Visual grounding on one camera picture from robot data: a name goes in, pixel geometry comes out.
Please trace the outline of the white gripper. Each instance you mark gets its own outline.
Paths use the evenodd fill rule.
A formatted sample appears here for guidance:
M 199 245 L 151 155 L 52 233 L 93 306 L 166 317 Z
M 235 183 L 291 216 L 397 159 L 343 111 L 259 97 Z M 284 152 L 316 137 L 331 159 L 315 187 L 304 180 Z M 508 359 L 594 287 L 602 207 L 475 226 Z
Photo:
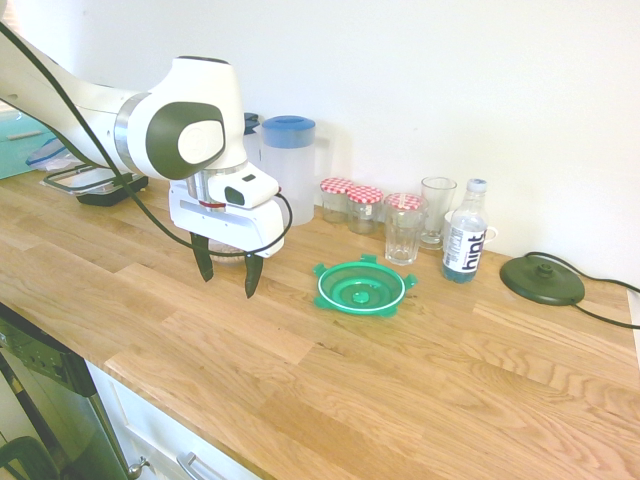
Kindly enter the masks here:
M 264 258 L 271 257 L 284 246 L 284 239 L 281 238 L 284 232 L 283 216 L 275 200 L 268 200 L 252 209 L 231 204 L 214 209 L 194 199 L 188 193 L 185 181 L 173 181 L 169 186 L 169 210 L 173 223 L 191 232 L 192 251 L 205 282 L 214 276 L 209 239 L 244 251 L 257 252 L 258 255 L 247 253 L 244 256 L 244 290 L 247 298 L 251 298 L 258 287 Z

